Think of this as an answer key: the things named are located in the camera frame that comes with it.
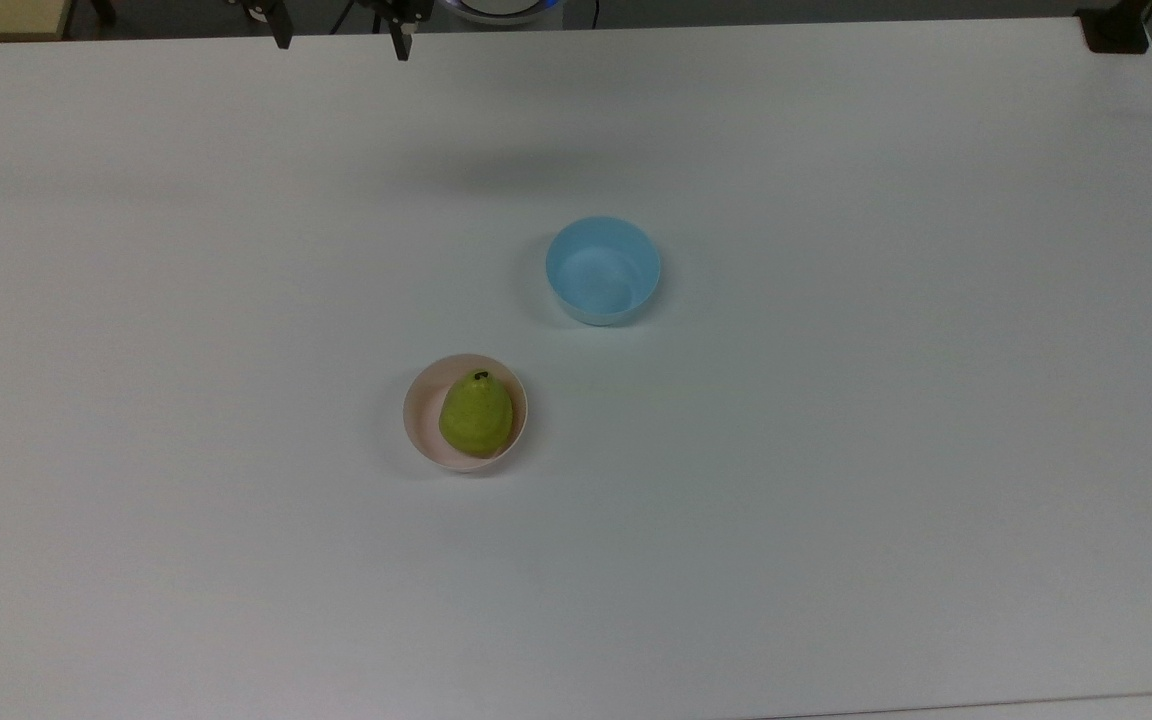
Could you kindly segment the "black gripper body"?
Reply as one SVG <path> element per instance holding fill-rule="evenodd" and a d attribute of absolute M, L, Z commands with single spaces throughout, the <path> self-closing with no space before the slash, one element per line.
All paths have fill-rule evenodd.
<path fill-rule="evenodd" d="M 227 1 L 248 17 L 266 24 L 349 24 L 357 18 L 367 24 L 411 24 L 433 15 L 434 1 Z"/>

